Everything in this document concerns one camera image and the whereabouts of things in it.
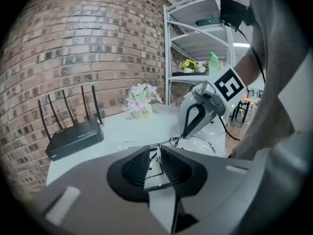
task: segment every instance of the white table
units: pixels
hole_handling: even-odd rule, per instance
[[[153,114],[145,119],[126,119],[125,113],[106,117],[103,121],[104,140],[87,149],[50,163],[47,185],[74,166],[95,158],[125,150],[129,147],[162,143],[170,145],[171,137],[180,136],[178,125],[179,109],[163,104],[152,105]],[[225,132],[218,118],[196,134],[199,138],[180,140],[177,147],[211,156],[225,155]]]

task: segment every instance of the router antenna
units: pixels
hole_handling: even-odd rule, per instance
[[[63,130],[62,125],[60,124],[60,121],[59,121],[59,119],[58,119],[58,116],[55,114],[55,111],[54,111],[53,105],[52,105],[52,103],[51,103],[51,99],[50,99],[50,95],[49,95],[49,94],[48,94],[48,99],[49,99],[49,104],[50,104],[50,106],[51,106],[51,109],[52,109],[52,112],[53,112],[53,114],[54,114],[54,117],[55,117],[55,119],[57,120],[57,123],[58,123],[60,129]]]
[[[97,103],[96,92],[94,91],[94,84],[92,85],[91,90],[92,90],[93,102],[94,102],[94,105],[96,107],[98,119],[100,121],[100,124],[103,125],[102,119],[101,119],[101,116],[100,116],[100,112],[99,112],[98,103]]]
[[[67,98],[65,97],[65,92],[64,92],[64,90],[62,90],[62,93],[63,93],[63,98],[64,98],[65,104],[66,104],[66,106],[67,106],[67,110],[68,110],[70,119],[72,120],[73,124],[75,125],[76,122],[75,122],[75,120],[74,120],[74,118],[73,118],[73,116],[72,116],[72,113],[71,113],[70,110],[69,110],[68,103],[67,103]]]
[[[84,96],[84,87],[81,86],[81,88],[82,88],[82,95],[83,95],[84,107],[85,107],[85,111],[86,111],[86,117],[87,117],[87,119],[89,120],[90,118],[89,118],[89,114],[88,114],[88,111],[87,111],[87,105],[86,105],[85,96]]]
[[[44,129],[45,129],[45,133],[47,134],[48,138],[49,138],[49,141],[51,140],[51,137],[50,137],[50,134],[48,132],[48,129],[47,129],[47,126],[45,124],[45,119],[44,119],[44,115],[43,115],[43,110],[41,108],[41,103],[40,103],[40,100],[38,99],[38,106],[39,106],[39,112],[40,112],[40,116],[41,116],[41,121],[43,122],[43,125],[44,125]]]

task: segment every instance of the wooden floor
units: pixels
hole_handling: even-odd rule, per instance
[[[233,121],[229,121],[227,125],[228,132],[237,139],[242,139],[246,134],[248,127],[250,126],[249,123],[252,122],[256,109],[249,109],[246,120],[242,123],[243,114],[239,114],[238,118],[235,118]],[[226,156],[228,157],[231,154],[233,148],[237,146],[239,141],[232,139],[226,133],[226,141],[225,141],[225,149],[226,149]]]
[[[242,139],[249,127],[246,123],[238,123],[239,121],[230,121],[227,125],[227,131],[237,139]],[[234,140],[226,133],[226,140],[225,140],[225,149],[226,149],[226,156],[228,157],[231,154],[233,148],[237,146],[239,141]]]

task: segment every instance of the artificial flower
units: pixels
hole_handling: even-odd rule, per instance
[[[163,103],[159,93],[156,95],[156,100],[159,101],[161,104]]]
[[[143,91],[141,94],[134,96],[135,99],[142,99],[142,98],[147,98],[148,93],[146,91]]]
[[[122,106],[121,110],[122,110],[123,112],[127,112],[127,111],[128,111],[128,107]]]
[[[147,107],[150,103],[150,98],[141,98],[141,99],[134,99],[134,98],[127,98],[128,101],[128,108],[132,111],[139,111],[143,107]]]
[[[141,94],[143,92],[143,90],[146,88],[146,83],[144,84],[137,84],[137,86],[132,86],[132,88],[130,89],[130,92],[134,95],[137,96],[139,94]]]
[[[157,87],[152,86],[151,84],[147,84],[146,91],[152,94],[157,94]]]

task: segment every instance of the router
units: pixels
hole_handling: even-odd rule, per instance
[[[81,123],[77,123],[73,115],[69,109],[68,103],[67,103],[67,98],[65,97],[64,90],[62,90],[63,93],[63,98],[69,113],[69,116],[72,120],[73,125],[69,126],[67,128],[63,128],[55,111],[53,108],[53,105],[51,103],[50,95],[48,95],[48,100],[49,104],[51,106],[52,112],[55,116],[55,119],[60,127],[60,130],[56,133],[53,134],[51,137],[47,125],[45,123],[44,115],[43,115],[43,110],[41,107],[40,100],[38,100],[38,105],[39,105],[39,112],[41,116],[41,120],[44,125],[45,132],[49,138],[49,145],[47,149],[45,150],[45,153],[47,156],[52,160],[56,161],[59,159],[62,159],[66,156],[69,156],[73,153],[76,153],[78,151],[81,151],[83,149],[86,149],[94,144],[97,144],[101,142],[104,139],[103,132],[101,130],[101,127],[99,124],[103,125],[102,119],[100,116],[99,112],[99,107],[97,104],[97,99],[96,99],[96,93],[94,90],[94,85],[91,87],[92,89],[92,96],[93,96],[93,102],[96,107],[97,111],[97,118],[90,119],[88,111],[87,111],[87,106],[86,106],[86,101],[85,101],[85,96],[84,96],[84,88],[81,86],[82,89],[82,96],[83,96],[83,101],[84,101],[84,107],[86,111],[86,118],[87,120]]]

